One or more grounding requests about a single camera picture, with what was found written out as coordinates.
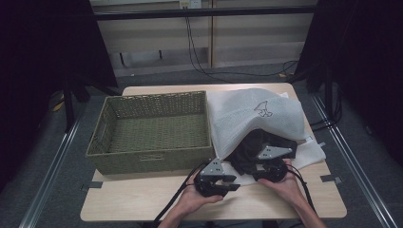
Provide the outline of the person's right hand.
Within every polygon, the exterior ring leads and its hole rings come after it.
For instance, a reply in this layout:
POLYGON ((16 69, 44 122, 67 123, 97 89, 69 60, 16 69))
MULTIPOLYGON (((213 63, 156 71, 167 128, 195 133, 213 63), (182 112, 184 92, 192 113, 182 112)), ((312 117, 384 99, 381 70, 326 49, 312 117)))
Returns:
POLYGON ((300 209, 307 203, 297 184, 294 174, 287 173, 279 182, 271 182, 266 179, 259 179, 259 183, 274 190, 282 199, 288 202, 294 209, 300 209))

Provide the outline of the white wall socket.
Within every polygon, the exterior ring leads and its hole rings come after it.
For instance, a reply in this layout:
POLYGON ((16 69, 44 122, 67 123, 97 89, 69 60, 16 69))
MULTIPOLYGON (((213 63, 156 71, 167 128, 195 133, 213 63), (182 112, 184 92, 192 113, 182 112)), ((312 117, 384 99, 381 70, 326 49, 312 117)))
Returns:
POLYGON ((181 9, 200 9, 202 0, 179 0, 181 9))

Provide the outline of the white mesh laundry bag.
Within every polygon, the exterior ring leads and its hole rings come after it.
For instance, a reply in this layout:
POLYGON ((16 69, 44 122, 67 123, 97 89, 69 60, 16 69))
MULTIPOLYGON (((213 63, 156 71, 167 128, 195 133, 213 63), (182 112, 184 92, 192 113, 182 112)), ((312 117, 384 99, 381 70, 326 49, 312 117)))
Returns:
POLYGON ((248 133, 261 129, 299 143, 292 165, 304 168, 326 159, 320 145, 305 130, 304 112, 298 100, 262 89, 249 88, 207 93, 211 139, 225 173, 235 183, 253 184, 248 174, 239 174, 226 160, 248 133))

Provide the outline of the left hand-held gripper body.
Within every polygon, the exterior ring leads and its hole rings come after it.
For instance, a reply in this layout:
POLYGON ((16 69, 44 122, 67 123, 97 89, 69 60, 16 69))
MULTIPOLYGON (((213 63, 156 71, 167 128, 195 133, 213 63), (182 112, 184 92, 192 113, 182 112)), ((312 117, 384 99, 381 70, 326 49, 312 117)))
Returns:
POLYGON ((196 177, 193 179, 196 190, 203 197, 222 196, 226 195, 226 190, 223 185, 216 185, 217 181, 222 180, 224 172, 219 159, 210 161, 202 168, 196 177))

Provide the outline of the green woven basket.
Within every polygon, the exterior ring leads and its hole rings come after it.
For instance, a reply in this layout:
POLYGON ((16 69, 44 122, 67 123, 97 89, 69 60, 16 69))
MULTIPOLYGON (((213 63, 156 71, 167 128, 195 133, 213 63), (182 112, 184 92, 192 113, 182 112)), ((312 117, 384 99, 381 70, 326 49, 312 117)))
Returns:
POLYGON ((103 175, 191 169, 214 157, 204 91, 107 97, 86 157, 103 175))

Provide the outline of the metal floor rail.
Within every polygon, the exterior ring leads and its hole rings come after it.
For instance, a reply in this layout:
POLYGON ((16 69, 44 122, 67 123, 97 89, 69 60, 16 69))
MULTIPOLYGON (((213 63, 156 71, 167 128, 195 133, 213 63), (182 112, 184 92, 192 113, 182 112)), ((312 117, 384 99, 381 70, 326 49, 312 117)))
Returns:
POLYGON ((318 95, 312 95, 312 100, 317 108, 317 112, 319 113, 320 117, 327 124, 326 128, 332 135, 333 140, 335 141, 344 160, 347 162, 349 168, 351 169, 357 184, 363 192, 363 195, 365 196, 367 202, 369 202, 381 226, 383 228, 398 228, 391 211, 388 209, 386 203, 377 193, 368 176, 362 169, 359 161, 355 157, 354 151, 352 150, 350 145, 348 145, 336 124, 330 123, 328 119, 328 114, 325 112, 325 104, 322 102, 318 95))
POLYGON ((61 144, 58 147, 58 150, 55 154, 55 157, 35 195, 31 204, 25 213, 22 221, 19 224, 18 228, 35 228, 36 224, 42 214, 42 211, 45 207, 45 204, 50 195, 51 189, 56 182, 58 174, 61 170, 62 164, 66 158, 68 150, 75 138, 77 130, 82 121, 82 117, 79 117, 76 121, 73 122, 72 127, 69 131, 64 135, 64 138, 61 144))

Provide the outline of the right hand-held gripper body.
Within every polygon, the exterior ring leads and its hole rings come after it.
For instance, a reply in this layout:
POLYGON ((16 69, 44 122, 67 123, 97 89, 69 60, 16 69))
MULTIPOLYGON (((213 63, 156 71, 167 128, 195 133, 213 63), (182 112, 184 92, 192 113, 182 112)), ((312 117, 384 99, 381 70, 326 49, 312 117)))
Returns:
POLYGON ((284 156, 293 152, 290 147, 278 147, 266 144, 257 154, 255 162, 261 166, 254 173, 256 181, 265 179, 271 182, 279 182, 284 179, 288 168, 283 161, 284 156))

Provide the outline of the black cloth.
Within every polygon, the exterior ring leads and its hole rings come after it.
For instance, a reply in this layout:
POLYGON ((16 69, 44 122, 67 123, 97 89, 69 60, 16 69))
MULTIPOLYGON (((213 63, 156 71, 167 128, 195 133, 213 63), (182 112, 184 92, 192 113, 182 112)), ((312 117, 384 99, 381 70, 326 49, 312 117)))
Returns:
POLYGON ((293 152, 284 159, 294 159, 297 153, 297 142, 291 141, 280 136, 268 133, 262 129, 256 129, 248 133, 240 142, 236 149, 225 159, 230 162, 232 167, 242 176, 251 175, 261 169, 261 166, 255 162, 257 154, 266 144, 278 147, 290 147, 293 152))

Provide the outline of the black curtain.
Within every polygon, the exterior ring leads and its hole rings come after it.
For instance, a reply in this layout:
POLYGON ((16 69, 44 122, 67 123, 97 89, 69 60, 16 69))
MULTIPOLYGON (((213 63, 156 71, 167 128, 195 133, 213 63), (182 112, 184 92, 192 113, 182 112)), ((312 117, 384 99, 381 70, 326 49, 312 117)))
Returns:
POLYGON ((403 0, 317 0, 297 65, 310 91, 331 77, 403 166, 403 0))
POLYGON ((89 0, 0 0, 0 192, 31 150, 50 96, 117 84, 89 0))

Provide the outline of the grey tape strip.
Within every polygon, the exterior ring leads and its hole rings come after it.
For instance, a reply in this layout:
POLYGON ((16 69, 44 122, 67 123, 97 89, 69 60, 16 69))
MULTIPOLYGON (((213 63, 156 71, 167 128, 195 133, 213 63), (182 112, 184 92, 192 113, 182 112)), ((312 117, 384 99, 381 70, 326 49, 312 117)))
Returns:
POLYGON ((103 186, 102 181, 91 181, 82 185, 81 190, 87 192, 91 188, 101 188, 103 186))
POLYGON ((336 177, 334 175, 324 175, 320 176, 322 182, 330 182, 332 181, 334 184, 340 184, 343 182, 341 177, 336 177))

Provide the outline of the black horizontal bar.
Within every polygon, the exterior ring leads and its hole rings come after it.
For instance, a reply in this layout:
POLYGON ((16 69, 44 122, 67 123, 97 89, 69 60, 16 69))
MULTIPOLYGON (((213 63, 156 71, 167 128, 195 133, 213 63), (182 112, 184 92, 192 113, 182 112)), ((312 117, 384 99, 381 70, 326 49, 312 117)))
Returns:
POLYGON ((238 16, 238 15, 265 15, 265 14, 298 14, 314 13, 316 6, 290 6, 265 8, 225 8, 225 9, 164 9, 147 11, 112 11, 99 12, 93 15, 96 21, 109 20, 137 20, 162 19, 182 17, 209 17, 209 16, 238 16))

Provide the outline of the person's left hand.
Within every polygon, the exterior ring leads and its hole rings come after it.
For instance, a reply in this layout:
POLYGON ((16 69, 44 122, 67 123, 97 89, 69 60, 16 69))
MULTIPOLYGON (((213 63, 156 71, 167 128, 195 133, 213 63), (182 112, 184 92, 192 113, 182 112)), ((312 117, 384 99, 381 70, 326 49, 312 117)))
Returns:
POLYGON ((196 212, 205 204, 216 203, 222 200, 223 196, 221 195, 204 197, 196 190, 194 183, 187 183, 178 199, 178 202, 174 206, 174 210, 179 215, 185 217, 196 212))

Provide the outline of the black metal stand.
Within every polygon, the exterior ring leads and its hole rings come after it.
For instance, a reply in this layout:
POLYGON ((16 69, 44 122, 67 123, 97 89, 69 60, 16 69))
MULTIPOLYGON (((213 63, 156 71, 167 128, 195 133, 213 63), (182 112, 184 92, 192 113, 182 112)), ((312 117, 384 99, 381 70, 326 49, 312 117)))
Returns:
POLYGON ((68 132, 75 124, 72 96, 75 96, 75 98, 79 103, 88 102, 90 99, 90 95, 86 90, 87 86, 94 87, 97 90, 109 96, 121 96, 121 93, 114 91, 107 85, 102 85, 101 83, 87 76, 80 76, 80 75, 64 76, 62 84, 63 84, 64 104, 67 118, 66 132, 68 132))

